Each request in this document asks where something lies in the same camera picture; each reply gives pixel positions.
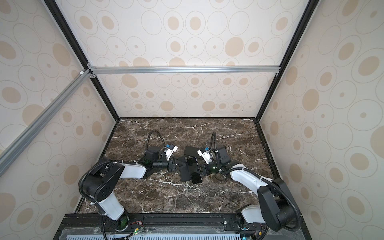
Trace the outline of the black phone case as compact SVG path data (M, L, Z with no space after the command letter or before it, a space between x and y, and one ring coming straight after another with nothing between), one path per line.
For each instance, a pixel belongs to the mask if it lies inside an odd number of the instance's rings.
M187 163L179 161L178 170L180 172L181 182L187 182L191 180L191 174L189 172L189 167Z
M190 156L190 157L196 157L197 159L203 160L204 158L198 154L198 151L201 151L202 153L204 153L206 150L205 148L196 148L193 146L186 146L184 150L184 155Z

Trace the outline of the black smartphone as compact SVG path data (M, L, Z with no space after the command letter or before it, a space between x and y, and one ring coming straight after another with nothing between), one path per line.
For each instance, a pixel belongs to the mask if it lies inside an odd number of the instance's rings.
M200 184L203 181L202 175L199 173L197 158L187 159L188 170L193 184Z

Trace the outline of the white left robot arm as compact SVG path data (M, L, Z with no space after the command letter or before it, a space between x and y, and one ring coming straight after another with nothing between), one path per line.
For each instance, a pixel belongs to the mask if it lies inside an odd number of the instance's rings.
M179 171L181 181L191 180L187 158L173 158L178 147L146 147L144 155L138 162L110 160L101 158L79 180L80 194L95 205L102 215L117 231L124 231L129 224L128 213L119 203L114 189L119 179L147 179L156 170Z

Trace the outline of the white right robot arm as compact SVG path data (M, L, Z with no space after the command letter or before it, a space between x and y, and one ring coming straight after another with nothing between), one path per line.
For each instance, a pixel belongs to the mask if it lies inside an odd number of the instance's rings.
M280 229L295 232L301 224L301 212L287 184L280 178L270 179L232 161L225 147L219 149L197 149L194 153L205 162L198 165L195 173L202 176L221 174L229 176L255 193L259 199L257 205L248 205L239 211L239 226L265 224L271 230Z

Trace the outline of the silver aluminium rail back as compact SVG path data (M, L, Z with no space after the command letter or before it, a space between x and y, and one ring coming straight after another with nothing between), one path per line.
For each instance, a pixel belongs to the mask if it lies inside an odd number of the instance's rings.
M95 74L278 73L279 66L93 67Z

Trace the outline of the silver aluminium rail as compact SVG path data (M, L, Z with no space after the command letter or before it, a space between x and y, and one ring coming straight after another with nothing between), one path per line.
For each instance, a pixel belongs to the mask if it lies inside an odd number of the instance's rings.
M83 70L83 73L79 74L1 154L1 175L8 170L25 148L90 76L90 70Z
M95 74L278 73L279 66L93 67Z

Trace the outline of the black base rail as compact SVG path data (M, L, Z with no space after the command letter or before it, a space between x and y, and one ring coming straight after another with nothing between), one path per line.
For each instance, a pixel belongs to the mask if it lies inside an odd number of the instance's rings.
M274 232L264 224L241 227L235 213L129 214L119 232L98 214L65 215L55 240L309 240L306 225Z

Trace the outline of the silver aluminium rail left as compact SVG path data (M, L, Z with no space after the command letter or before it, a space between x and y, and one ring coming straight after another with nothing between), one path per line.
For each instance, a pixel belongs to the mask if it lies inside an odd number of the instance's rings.
M1 154L1 175L8 170L25 148L90 76L90 70L83 70L83 73L79 74Z

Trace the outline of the black corner frame post right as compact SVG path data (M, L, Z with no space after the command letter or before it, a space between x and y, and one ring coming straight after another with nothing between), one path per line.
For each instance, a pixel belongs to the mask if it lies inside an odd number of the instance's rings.
M288 64L307 28L307 25L309 24L310 20L311 20L311 17L313 16L313 13L315 12L317 6L319 4L319 0L310 0L308 1L308 4L304 10L304 13L302 15L302 17L300 18L300 21L299 21L299 24L294 32L294 35L288 45L288 48L285 52L285 55L282 59L282 62L280 64L280 70L279 72L277 73L277 75L274 77L272 83L271 83L271 86L269 87L268 89L268 92L263 100L263 103L261 105L261 108L256 116L256 123L259 123L261 121L261 118L262 116L264 115L278 85L279 85L279 82L281 80L281 78L283 77L283 74L285 73L287 67L288 67Z

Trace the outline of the black corner frame post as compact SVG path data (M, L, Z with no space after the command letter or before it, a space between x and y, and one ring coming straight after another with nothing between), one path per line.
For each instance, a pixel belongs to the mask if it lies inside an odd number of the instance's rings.
M288 64L307 28L307 25L309 24L310 20L311 20L311 17L313 16L313 13L315 12L317 6L319 4L319 0L310 0L308 1L308 4L304 10L304 13L302 15L302 17L300 18L300 21L299 21L299 24L294 32L294 35L288 45L288 48L285 52L285 55L282 59L282 62L280 64L280 70L279 72L277 73L277 75L274 77L272 83L271 83L271 86L269 87L268 89L268 92L263 100L263 103L261 105L261 108L256 116L256 123L259 123L261 121L261 118L262 116L264 115L278 85L279 85L279 82L281 80L281 78L283 77L283 74L285 73L287 67L288 67Z
M52 0L44 0L44 3L48 7L49 12L52 14L54 20L58 24L60 30L64 34L67 42L69 43L70 47L72 48L73 52L75 53L76 57L80 61L82 67L85 70L90 70L92 77L91 81L96 88L97 92L99 93L100 97L102 98L104 104L106 105L107 109L111 113L113 119L115 122L119 122L120 117L117 114L117 111L112 105L112 102L110 101L109 97L107 96L104 88L102 87L102 84L100 83L97 76L93 73L93 71L90 68L89 61L83 52L78 40L76 39L75 35L73 34L70 26L68 25L64 15L62 14L61 10L59 9L58 4L55 1Z

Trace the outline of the black corner frame post left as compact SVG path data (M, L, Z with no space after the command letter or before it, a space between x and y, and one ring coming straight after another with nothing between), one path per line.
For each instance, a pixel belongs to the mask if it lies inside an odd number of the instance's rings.
M93 71L90 68L89 61L83 52L78 40L76 39L75 35L73 34L70 26L68 25L64 15L62 14L61 10L59 9L58 4L55 1L52 0L44 0L44 3L48 7L49 12L52 14L54 20L58 24L60 30L64 34L67 42L69 43L70 47L72 48L73 52L75 53L76 57L80 61L82 67L85 70L90 70L92 77L91 81L96 88L97 92L99 93L100 97L102 98L104 104L106 105L107 109L111 113L113 119L115 122L119 122L120 117L117 114L117 111L112 105L112 102L110 101L109 97L107 96L104 88L102 87L102 84L100 83L97 76L93 73Z

